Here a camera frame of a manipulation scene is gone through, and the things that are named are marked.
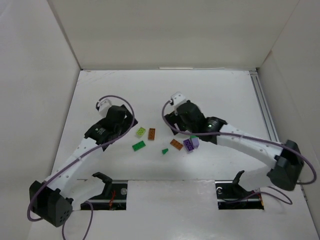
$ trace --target white table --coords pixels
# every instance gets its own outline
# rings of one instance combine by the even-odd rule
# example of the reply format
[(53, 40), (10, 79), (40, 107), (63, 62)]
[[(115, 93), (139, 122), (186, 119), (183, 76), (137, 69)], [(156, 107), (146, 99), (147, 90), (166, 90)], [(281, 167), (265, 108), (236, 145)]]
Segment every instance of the white table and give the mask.
[[(161, 118), (170, 96), (180, 91), (206, 116), (216, 116), (257, 137), (267, 138), (248, 71), (120, 70), (82, 71), (61, 137), (53, 171), (74, 151), (86, 130), (100, 119), (96, 101), (119, 95), (133, 106), (138, 125), (111, 145), (92, 171), (128, 183), (127, 210), (95, 211), (88, 240), (300, 240), (318, 239), (301, 189), (287, 192), (288, 206), (262, 196), (265, 210), (218, 210), (213, 180), (233, 179), (239, 170), (262, 163), (235, 150), (201, 142), (187, 153), (170, 145), (175, 138)], [(122, 104), (112, 100), (113, 104)], [(134, 152), (139, 127), (156, 128), (155, 141)], [(161, 150), (169, 148), (166, 155)], [(66, 224), (70, 240), (82, 239), (88, 211), (74, 212)], [(61, 239), (61, 229), (45, 221), (32, 224), (29, 240)]]

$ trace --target purple cube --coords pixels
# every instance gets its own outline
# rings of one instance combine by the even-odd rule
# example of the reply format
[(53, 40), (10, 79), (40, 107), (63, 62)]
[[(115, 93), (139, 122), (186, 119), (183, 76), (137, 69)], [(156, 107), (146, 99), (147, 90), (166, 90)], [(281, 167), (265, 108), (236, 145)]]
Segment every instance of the purple cube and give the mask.
[(199, 138), (197, 138), (197, 137), (191, 138), (191, 143), (192, 143), (193, 147), (195, 149), (197, 149), (199, 147), (199, 145), (200, 145)]
[(185, 146), (188, 153), (191, 153), (194, 150), (190, 139), (186, 139), (183, 141), (183, 145)]

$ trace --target white panel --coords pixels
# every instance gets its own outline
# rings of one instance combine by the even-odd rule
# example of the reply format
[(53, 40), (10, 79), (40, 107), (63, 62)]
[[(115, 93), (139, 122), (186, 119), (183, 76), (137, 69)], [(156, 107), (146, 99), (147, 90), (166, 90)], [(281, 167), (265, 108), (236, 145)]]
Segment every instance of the white panel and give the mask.
[[(225, 119), (233, 126), (266, 138), (265, 125), (248, 71), (231, 70), (120, 70), (82, 71), (73, 95), (53, 170), (63, 164), (78, 146), (84, 133), (101, 119), (96, 101), (107, 94), (126, 98), (139, 121), (127, 136), (99, 156), (93, 172), (117, 180), (233, 179), (238, 171), (264, 166), (260, 161), (236, 150), (201, 142), (188, 154), (170, 142), (182, 143), (188, 137), (174, 136), (161, 118), (161, 110), (171, 95), (180, 91), (197, 104), (208, 117)], [(121, 101), (111, 99), (112, 104)], [(174, 110), (168, 107), (167, 113)], [(156, 128), (155, 140), (146, 133), (136, 137), (138, 128)], [(134, 152), (132, 145), (143, 140), (146, 147)], [(166, 155), (161, 150), (169, 148)]]
[(50, 0), (85, 69), (259, 67), (298, 0)]
[(0, 232), (25, 240), (29, 186), (51, 170), (79, 67), (45, 0), (0, 1)]
[[(320, 2), (300, 1), (260, 69), (270, 110), (281, 140), (299, 143), (319, 172), (320, 160)], [(303, 171), (302, 180), (311, 178)], [(320, 231), (320, 182), (305, 186)]]
[[(301, 191), (288, 195), (293, 206), (262, 196), (265, 210), (218, 210), (214, 181), (130, 181), (127, 210), (95, 211), (86, 240), (318, 239)], [(73, 212), (66, 239), (82, 239), (89, 219)], [(61, 239), (61, 228), (34, 223), (28, 240), (43, 239)]]

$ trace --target lime green block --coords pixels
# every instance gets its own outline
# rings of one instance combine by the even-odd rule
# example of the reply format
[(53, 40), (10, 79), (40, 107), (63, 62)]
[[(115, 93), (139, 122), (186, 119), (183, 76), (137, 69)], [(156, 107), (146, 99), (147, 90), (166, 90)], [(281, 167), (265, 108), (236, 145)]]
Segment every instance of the lime green block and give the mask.
[(138, 131), (136, 131), (136, 136), (138, 138), (141, 138), (145, 133), (146, 133), (147, 130), (145, 130), (143, 127), (140, 127), (138, 129)]
[(135, 145), (133, 145), (132, 148), (134, 151), (138, 151), (139, 149), (142, 149), (145, 146), (146, 146), (145, 142), (140, 141), (140, 142), (136, 143)]
[(162, 150), (162, 154), (165, 155), (169, 151), (168, 148)]

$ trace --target purple block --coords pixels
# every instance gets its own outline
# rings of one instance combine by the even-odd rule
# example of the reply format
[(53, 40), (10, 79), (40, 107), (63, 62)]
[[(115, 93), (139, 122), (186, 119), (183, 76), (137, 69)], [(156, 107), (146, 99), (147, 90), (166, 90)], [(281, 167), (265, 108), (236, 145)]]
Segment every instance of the purple block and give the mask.
[(183, 145), (185, 146), (188, 153), (191, 153), (195, 148), (192, 146), (190, 139), (186, 139), (183, 141)]
[(197, 149), (200, 145), (199, 138), (197, 138), (197, 137), (191, 138), (191, 143), (192, 143), (193, 147), (195, 149)]

